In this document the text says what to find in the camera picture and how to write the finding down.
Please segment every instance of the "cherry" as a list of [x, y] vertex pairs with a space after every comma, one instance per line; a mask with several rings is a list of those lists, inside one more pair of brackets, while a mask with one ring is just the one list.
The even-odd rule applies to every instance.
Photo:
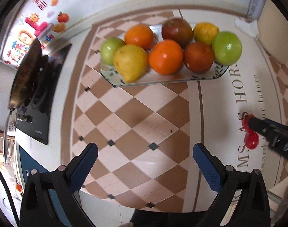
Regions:
[[249, 149], [255, 149], [259, 142], [259, 136], [256, 132], [247, 132], [244, 139], [245, 145]]
[[255, 117], [255, 116], [253, 114], [248, 114], [242, 119], [242, 126], [244, 127], [245, 131], [249, 132], [249, 133], [253, 133], [254, 132], [253, 130], [250, 130], [249, 126], [248, 126], [248, 120], [251, 117]]

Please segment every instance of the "frying pan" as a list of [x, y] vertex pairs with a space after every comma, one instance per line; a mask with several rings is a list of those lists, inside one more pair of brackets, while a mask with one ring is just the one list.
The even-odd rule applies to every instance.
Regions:
[[3, 156], [4, 161], [8, 159], [8, 125], [12, 112], [29, 100], [32, 94], [33, 83], [36, 77], [38, 62], [42, 57], [41, 44], [37, 38], [30, 45], [28, 52], [21, 61], [15, 75], [10, 96], [8, 109], [10, 110], [5, 122], [3, 132]]

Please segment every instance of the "red paper sign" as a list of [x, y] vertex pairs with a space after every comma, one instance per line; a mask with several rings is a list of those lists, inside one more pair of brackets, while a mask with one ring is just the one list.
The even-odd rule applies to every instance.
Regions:
[[43, 0], [33, 0], [33, 3], [35, 3], [41, 10], [44, 10], [48, 6]]

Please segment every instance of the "diamond pattern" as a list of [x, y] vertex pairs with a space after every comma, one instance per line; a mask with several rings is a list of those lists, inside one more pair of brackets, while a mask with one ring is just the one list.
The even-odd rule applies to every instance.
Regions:
[[[187, 83], [114, 88], [99, 74], [98, 50], [106, 38], [117, 37], [134, 25], [162, 23], [170, 17], [172, 11], [161, 10], [99, 26], [84, 62], [75, 101], [71, 152], [80, 154], [89, 142], [99, 149], [83, 190], [149, 211], [160, 211], [156, 205], [164, 201], [174, 202], [175, 211], [182, 211], [189, 164]], [[177, 106], [180, 111], [171, 114]], [[160, 205], [162, 211], [171, 211], [172, 207]]]
[[[279, 86], [279, 91], [283, 96], [283, 108], [286, 118], [285, 125], [288, 126], [288, 62], [285, 65], [277, 63], [272, 57], [269, 58], [276, 75], [276, 80]], [[284, 160], [284, 168], [281, 173], [280, 182], [288, 175], [288, 166], [286, 160]]]

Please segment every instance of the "black stove top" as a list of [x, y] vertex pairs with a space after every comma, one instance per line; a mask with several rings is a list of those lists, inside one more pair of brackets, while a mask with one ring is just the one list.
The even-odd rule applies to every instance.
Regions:
[[57, 82], [70, 47], [67, 45], [48, 59], [43, 57], [34, 95], [26, 107], [17, 110], [16, 128], [45, 145]]

